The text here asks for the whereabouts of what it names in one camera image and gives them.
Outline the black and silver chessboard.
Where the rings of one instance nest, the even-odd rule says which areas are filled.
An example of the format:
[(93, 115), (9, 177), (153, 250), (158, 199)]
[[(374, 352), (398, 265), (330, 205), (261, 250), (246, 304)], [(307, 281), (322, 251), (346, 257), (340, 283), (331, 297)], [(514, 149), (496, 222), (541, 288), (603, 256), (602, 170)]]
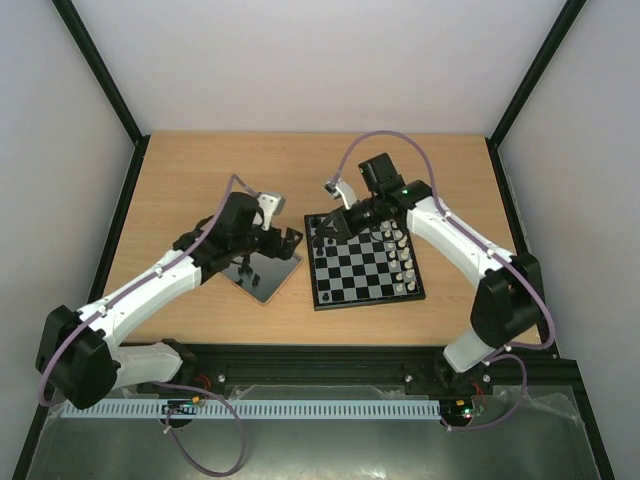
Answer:
[[(392, 221), (368, 228), (346, 241), (334, 240), (334, 246), (316, 248), (315, 229), (324, 219), (323, 214), (304, 217), (307, 250), (310, 268), (312, 300), (316, 311), (377, 305), (397, 302), (424, 300), (423, 286), (416, 254), (408, 230), (402, 227), (410, 250), (407, 260), (413, 261), (413, 268), (403, 268), (407, 260), (400, 258), (405, 249), (398, 248)], [(384, 231), (390, 230), (391, 238), (385, 238)], [(394, 242), (395, 250), (388, 251), (387, 243)], [(397, 260), (390, 261), (390, 252), (396, 252)], [(403, 281), (397, 282), (395, 275), (401, 272)], [(322, 295), (328, 292), (330, 301), (323, 303)]]

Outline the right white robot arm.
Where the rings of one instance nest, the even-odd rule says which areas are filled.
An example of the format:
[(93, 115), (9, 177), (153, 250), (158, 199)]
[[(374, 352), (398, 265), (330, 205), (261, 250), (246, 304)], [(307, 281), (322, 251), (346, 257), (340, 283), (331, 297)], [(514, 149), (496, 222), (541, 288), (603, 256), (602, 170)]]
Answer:
[(454, 214), (434, 186), (404, 181), (386, 153), (360, 163), (370, 192), (359, 199), (341, 177), (328, 181), (328, 194), (342, 202), (316, 230), (319, 238), (346, 241), (364, 230), (394, 220), (435, 247), (475, 288), (470, 329), (443, 351), (436, 367), (445, 390), (460, 390), (471, 368), (536, 325), (543, 317), (543, 289), (538, 260), (515, 255), (487, 240)]

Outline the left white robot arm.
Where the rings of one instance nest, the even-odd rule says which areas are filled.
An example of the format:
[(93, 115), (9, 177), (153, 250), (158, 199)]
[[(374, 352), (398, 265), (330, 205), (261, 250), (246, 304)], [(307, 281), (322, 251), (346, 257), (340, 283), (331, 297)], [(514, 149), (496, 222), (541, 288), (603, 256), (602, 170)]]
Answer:
[(76, 311), (65, 305), (51, 311), (35, 361), (40, 404), (48, 403), (48, 386), (86, 409), (114, 389), (174, 379), (187, 357), (179, 346), (160, 341), (125, 347), (123, 341), (158, 310), (240, 257), (291, 259), (301, 232), (272, 224), (284, 204), (276, 193), (228, 193), (213, 216), (182, 234), (135, 279)]

